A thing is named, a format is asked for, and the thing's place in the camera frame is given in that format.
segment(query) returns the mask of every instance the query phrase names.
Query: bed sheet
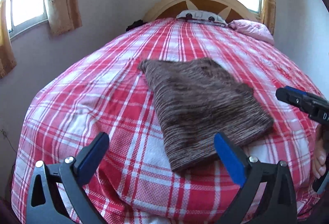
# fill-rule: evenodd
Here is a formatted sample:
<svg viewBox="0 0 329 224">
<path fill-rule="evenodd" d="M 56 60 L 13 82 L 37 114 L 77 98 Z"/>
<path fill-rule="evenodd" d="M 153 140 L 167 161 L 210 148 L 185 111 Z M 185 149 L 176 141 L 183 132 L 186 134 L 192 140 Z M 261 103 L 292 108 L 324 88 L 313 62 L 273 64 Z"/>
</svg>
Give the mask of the bed sheet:
<svg viewBox="0 0 329 224">
<path fill-rule="evenodd" d="M 100 131 L 109 134 L 110 147 L 84 189 L 108 223 L 217 220 L 238 186 L 220 161 L 180 175 L 171 172 L 153 93 L 138 70 L 143 59 L 202 57 L 212 58 L 236 80 L 254 88 L 256 99 L 274 118 L 273 132 L 243 150 L 262 162 L 286 160 L 298 212 L 308 212 L 319 200 L 311 188 L 316 123 L 277 101 L 275 91 L 285 85 L 317 95 L 320 91 L 266 42 L 229 28 L 169 18 L 117 37 L 72 65 L 33 99 L 21 132 L 12 190 L 12 206 L 21 222 L 26 222 L 27 193 L 36 161 L 52 164 L 75 156 Z M 63 187 L 59 188 L 65 197 Z M 263 190 L 262 185 L 246 219 L 256 210 Z M 65 206 L 79 221 L 70 203 Z"/>
</svg>

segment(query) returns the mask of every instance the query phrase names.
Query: hand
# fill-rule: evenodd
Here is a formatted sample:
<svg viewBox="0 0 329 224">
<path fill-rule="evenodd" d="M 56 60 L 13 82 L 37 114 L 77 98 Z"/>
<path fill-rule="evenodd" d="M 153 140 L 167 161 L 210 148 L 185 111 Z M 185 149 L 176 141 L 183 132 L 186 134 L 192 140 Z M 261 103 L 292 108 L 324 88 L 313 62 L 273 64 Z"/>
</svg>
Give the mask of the hand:
<svg viewBox="0 0 329 224">
<path fill-rule="evenodd" d="M 323 127 L 318 125 L 316 127 L 315 149 L 313 153 L 313 174 L 318 179 L 326 172 L 326 151 L 324 149 Z"/>
</svg>

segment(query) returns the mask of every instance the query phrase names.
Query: window sill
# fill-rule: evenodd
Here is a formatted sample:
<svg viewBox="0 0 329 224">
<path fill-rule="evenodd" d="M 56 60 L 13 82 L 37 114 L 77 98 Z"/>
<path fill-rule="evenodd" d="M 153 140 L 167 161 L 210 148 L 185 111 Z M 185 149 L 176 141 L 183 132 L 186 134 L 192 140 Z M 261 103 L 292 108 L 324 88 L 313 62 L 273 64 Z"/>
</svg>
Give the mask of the window sill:
<svg viewBox="0 0 329 224">
<path fill-rule="evenodd" d="M 23 29 L 19 32 L 17 32 L 16 34 L 13 34 L 12 36 L 9 33 L 10 41 L 15 40 L 16 38 L 20 37 L 22 34 L 29 31 L 30 29 L 35 28 L 35 27 L 37 27 L 39 25 L 42 25 L 42 24 L 45 24 L 45 23 L 48 23 L 48 19 L 42 19 L 41 21 L 39 21 L 39 22 L 37 22 L 37 23 L 35 23 L 35 24 L 33 24 L 33 25 L 31 25 L 31 26 L 29 26 L 29 27 L 27 27 L 27 28 L 25 28 L 25 29 Z"/>
</svg>

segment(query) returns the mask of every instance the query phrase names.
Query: pillow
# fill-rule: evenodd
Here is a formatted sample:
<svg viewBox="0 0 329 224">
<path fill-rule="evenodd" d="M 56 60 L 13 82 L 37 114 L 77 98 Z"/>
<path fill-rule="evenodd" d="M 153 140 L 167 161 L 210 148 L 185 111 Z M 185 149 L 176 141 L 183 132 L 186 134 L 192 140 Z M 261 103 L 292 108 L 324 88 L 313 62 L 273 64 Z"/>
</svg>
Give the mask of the pillow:
<svg viewBox="0 0 329 224">
<path fill-rule="evenodd" d="M 223 20 L 219 15 L 207 11 L 184 10 L 178 14 L 176 18 L 185 18 L 188 22 L 193 23 L 215 24 L 225 27 L 227 26 L 225 20 Z"/>
<path fill-rule="evenodd" d="M 228 25 L 233 30 L 274 45 L 274 39 L 266 25 L 250 20 L 233 20 Z"/>
</svg>

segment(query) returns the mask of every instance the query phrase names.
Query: white wall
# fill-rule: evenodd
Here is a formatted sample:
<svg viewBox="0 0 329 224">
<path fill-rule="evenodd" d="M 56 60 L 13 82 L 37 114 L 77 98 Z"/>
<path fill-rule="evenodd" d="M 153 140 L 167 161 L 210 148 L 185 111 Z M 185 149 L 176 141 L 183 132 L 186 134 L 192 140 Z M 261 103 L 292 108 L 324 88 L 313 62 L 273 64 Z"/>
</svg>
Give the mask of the white wall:
<svg viewBox="0 0 329 224">
<path fill-rule="evenodd" d="M 70 65 L 99 49 L 160 0 L 78 0 L 83 27 L 51 38 L 47 24 L 12 41 L 17 67 L 0 80 L 0 118 L 18 147 L 25 113 L 37 92 Z M 0 196 L 15 160 L 0 137 Z"/>
<path fill-rule="evenodd" d="M 329 13 L 322 0 L 276 0 L 274 40 L 329 99 Z"/>
</svg>

